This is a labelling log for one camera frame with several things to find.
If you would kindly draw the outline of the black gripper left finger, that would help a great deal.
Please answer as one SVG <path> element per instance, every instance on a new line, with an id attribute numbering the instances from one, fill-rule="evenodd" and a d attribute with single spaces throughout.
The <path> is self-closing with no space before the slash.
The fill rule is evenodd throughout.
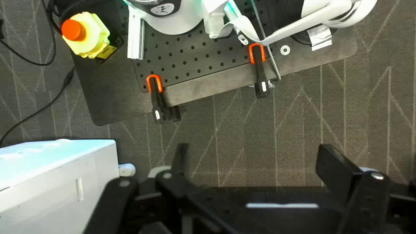
<path id="1" fill-rule="evenodd" d="M 186 177 L 189 145 L 179 143 L 169 169 L 156 175 L 156 189 L 173 210 L 181 234 L 226 234 L 224 197 L 212 188 L 199 188 Z"/>

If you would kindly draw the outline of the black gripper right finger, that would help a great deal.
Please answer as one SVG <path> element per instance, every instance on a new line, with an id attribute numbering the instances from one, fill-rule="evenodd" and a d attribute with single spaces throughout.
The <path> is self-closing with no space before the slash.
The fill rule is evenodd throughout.
<path id="1" fill-rule="evenodd" d="M 320 145 L 316 175 L 345 207 L 338 234 L 382 234 L 389 207 L 390 180 L 363 172 L 332 145 Z"/>

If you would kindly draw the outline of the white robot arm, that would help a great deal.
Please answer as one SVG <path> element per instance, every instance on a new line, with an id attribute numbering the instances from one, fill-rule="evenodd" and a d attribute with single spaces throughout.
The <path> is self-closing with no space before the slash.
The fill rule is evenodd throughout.
<path id="1" fill-rule="evenodd" d="M 231 29 L 257 46 L 269 46 L 316 26 L 342 29 L 364 20 L 377 0 L 303 0 L 300 19 L 260 38 L 251 21 L 231 0 L 203 0 L 204 22 L 209 37 L 221 38 Z M 384 230 L 389 204 L 389 181 L 376 172 L 364 172 L 330 145 L 319 147 L 316 173 L 326 184 L 341 210 L 302 204 L 281 208 L 241 207 L 217 191 L 189 182 L 178 167 L 156 176 L 159 193 L 142 197 L 124 216 L 122 229 L 130 234 L 148 232 L 211 232 L 248 234 L 259 232 L 321 232 L 371 234 Z"/>

